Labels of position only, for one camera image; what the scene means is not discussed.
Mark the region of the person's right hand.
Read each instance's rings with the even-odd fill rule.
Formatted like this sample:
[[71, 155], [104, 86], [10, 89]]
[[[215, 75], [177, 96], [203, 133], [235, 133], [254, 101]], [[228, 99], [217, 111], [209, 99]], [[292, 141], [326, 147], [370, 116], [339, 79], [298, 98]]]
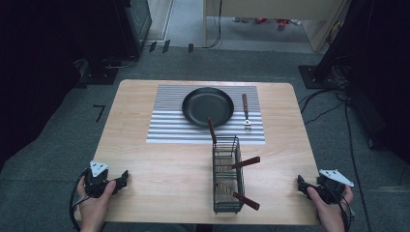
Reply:
[[319, 221], [322, 224], [339, 223], [343, 224], [343, 214], [348, 212], [348, 207], [351, 204], [354, 194], [351, 187], [345, 186], [344, 198], [340, 201], [340, 204], [330, 205], [326, 204], [318, 192], [313, 189], [308, 189], [308, 194], [316, 207]]

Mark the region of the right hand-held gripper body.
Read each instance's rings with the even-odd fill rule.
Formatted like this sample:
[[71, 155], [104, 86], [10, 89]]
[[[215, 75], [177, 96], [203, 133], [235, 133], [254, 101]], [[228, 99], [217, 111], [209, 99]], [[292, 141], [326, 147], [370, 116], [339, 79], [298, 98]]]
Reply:
[[337, 169], [320, 169], [316, 178], [318, 193], [327, 204], [336, 204], [340, 201], [345, 186], [353, 187], [354, 183], [347, 179]]

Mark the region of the black stand base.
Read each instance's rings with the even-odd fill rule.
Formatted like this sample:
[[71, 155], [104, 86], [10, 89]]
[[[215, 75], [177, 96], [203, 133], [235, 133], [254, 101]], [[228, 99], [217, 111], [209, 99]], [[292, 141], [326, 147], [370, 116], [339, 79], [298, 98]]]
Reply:
[[85, 89], [88, 85], [112, 85], [120, 65], [118, 61], [108, 61], [103, 62], [100, 69], [92, 69], [86, 59], [77, 60], [74, 66], [80, 73], [80, 79], [76, 88]]
[[301, 65], [298, 67], [307, 89], [337, 89], [339, 83], [332, 71], [324, 72], [318, 66]]

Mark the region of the dark curtain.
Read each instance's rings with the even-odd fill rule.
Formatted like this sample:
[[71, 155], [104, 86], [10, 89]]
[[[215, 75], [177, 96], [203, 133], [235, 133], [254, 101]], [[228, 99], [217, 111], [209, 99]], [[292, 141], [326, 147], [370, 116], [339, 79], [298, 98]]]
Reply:
[[410, 0], [351, 0], [318, 67], [336, 65], [348, 69], [364, 121], [382, 120], [373, 142], [410, 164]]

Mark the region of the grey striped table mat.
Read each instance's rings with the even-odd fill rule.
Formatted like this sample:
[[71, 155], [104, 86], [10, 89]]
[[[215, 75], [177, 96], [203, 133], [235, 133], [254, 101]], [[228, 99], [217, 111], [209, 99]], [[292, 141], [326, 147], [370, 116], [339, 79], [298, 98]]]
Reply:
[[[210, 144], [212, 136], [207, 128], [191, 124], [183, 115], [182, 103], [185, 96], [200, 85], [165, 85], [157, 89], [154, 109], [146, 141], [149, 143], [190, 143]], [[265, 133], [262, 113], [255, 86], [217, 86], [234, 103], [231, 119], [224, 125], [215, 127], [216, 136], [237, 136], [242, 144], [263, 145]], [[245, 130], [245, 114], [242, 95], [248, 96], [251, 130]]]

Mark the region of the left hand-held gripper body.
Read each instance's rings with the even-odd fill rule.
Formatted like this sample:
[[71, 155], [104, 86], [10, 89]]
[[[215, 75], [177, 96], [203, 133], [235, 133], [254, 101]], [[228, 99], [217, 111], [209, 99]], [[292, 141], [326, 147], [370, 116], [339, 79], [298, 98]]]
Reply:
[[86, 173], [85, 192], [88, 196], [99, 198], [103, 195], [108, 184], [108, 165], [106, 163], [90, 161], [90, 168]]

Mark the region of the person's left hand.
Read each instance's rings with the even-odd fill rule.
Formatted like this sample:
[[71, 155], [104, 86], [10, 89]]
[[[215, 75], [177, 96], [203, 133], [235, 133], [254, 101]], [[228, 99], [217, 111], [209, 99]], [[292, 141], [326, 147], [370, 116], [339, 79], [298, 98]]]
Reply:
[[81, 223], [83, 221], [98, 221], [104, 222], [107, 210], [108, 203], [112, 192], [114, 191], [116, 183], [110, 181], [106, 187], [105, 191], [99, 198], [93, 198], [85, 200], [79, 205], [81, 213]]

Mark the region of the red shoes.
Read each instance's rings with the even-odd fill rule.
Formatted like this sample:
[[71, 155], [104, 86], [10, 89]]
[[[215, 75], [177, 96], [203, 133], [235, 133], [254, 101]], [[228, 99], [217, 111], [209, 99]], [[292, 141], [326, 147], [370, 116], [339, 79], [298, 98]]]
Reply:
[[[260, 24], [260, 23], [263, 23], [263, 22], [266, 22], [266, 21], [267, 21], [267, 18], [259, 17], [259, 18], [257, 18], [257, 19], [255, 20], [255, 23], [256, 23], [256, 24]], [[277, 20], [278, 30], [279, 30], [279, 31], [282, 31], [282, 30], [286, 27], [286, 25], [287, 25], [289, 22], [290, 22], [289, 19], [278, 19], [278, 20]]]

